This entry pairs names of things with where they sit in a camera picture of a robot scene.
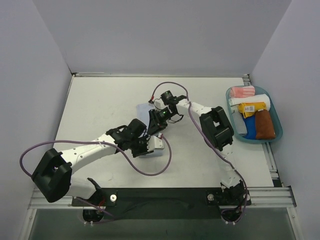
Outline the brown towel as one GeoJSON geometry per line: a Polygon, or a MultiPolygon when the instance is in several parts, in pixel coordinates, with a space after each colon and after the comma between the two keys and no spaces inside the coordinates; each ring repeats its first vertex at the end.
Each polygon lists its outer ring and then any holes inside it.
{"type": "Polygon", "coordinates": [[[256,140],[272,140],[276,138],[269,111],[264,109],[255,112],[255,130],[256,140]]]}

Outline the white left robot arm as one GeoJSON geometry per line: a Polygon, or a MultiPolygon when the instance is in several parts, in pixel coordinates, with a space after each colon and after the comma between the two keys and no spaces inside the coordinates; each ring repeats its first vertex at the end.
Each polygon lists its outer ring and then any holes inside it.
{"type": "Polygon", "coordinates": [[[106,156],[131,150],[138,157],[155,150],[154,136],[144,135],[146,125],[133,119],[129,125],[112,128],[93,141],[79,143],[77,147],[58,152],[52,148],[45,152],[31,179],[49,203],[64,196],[81,197],[90,206],[101,201],[98,185],[92,180],[76,182],[72,175],[81,168],[106,156]]]}

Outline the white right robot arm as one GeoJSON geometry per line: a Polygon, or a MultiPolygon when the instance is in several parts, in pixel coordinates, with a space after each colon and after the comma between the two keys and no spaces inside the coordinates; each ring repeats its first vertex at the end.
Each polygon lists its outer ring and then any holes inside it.
{"type": "Polygon", "coordinates": [[[154,106],[149,111],[148,135],[163,131],[172,117],[188,116],[199,130],[205,143],[220,158],[218,164],[221,173],[221,198],[224,203],[233,205],[245,194],[244,181],[235,172],[232,143],[234,130],[220,106],[210,108],[192,102],[185,95],[174,96],[170,91],[163,93],[159,99],[153,96],[148,101],[154,106]]]}

